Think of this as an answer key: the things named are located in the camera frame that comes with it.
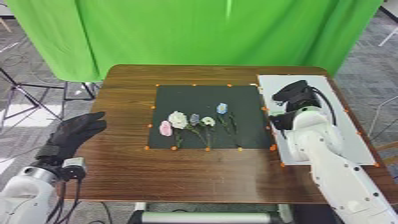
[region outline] green screen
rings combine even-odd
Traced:
[[[66,81],[103,80],[115,64],[300,65],[334,74],[380,6],[380,0],[7,3]]]

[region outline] wooden table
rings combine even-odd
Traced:
[[[309,166],[280,167],[268,150],[144,150],[156,84],[249,85],[256,74],[327,75],[316,67],[117,65],[112,67],[92,111],[106,111],[108,128],[81,146],[89,175],[81,200],[208,203],[325,203]],[[332,80],[330,84],[341,97]],[[350,113],[359,130],[362,130]],[[391,203],[398,187],[380,167],[366,171]]]

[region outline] black cloth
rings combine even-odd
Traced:
[[[227,104],[227,113],[233,113],[236,121],[238,134],[236,138],[227,135],[225,129],[217,120],[217,106]],[[165,137],[160,134],[160,123],[167,120],[174,111],[185,113],[190,119],[192,114],[201,118],[209,116],[215,121],[215,132],[211,132],[211,148],[234,148],[238,145],[249,149],[268,149],[272,143],[270,131],[266,130],[266,117],[263,99],[256,86],[160,86],[156,92],[156,109],[153,112],[153,128],[149,130],[149,147],[153,149],[170,149],[176,145],[174,136]],[[233,124],[229,114],[224,115],[224,121]],[[181,132],[183,149],[206,148],[197,135],[183,130]]]

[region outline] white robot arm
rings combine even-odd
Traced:
[[[371,178],[360,166],[341,156],[344,145],[336,117],[330,122],[316,94],[327,101],[320,90],[302,80],[273,95],[275,101],[288,102],[286,113],[270,119],[275,128],[286,131],[291,157],[295,161],[309,161],[312,181],[344,224],[398,224]]]
[[[73,158],[73,156],[83,142],[106,128],[106,122],[99,120],[103,116],[103,112],[85,114],[60,123],[35,155],[35,162],[10,178],[0,192],[0,224],[44,224],[48,222],[53,216],[53,213],[48,216],[50,197],[60,181],[76,179],[76,192],[80,192],[85,165],[83,158]],[[69,214],[71,212],[58,221],[55,219],[55,224],[69,219]]]
[[[48,170],[25,167],[0,193],[0,224],[46,223],[57,180]]]
[[[316,107],[304,107],[286,133],[296,161],[309,161],[311,176],[330,207],[346,224],[398,223],[398,216],[360,166],[339,156],[336,126]]]

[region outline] orange dot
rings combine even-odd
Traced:
[[[270,151],[275,151],[277,150],[277,144],[273,144],[272,146],[270,146]]]

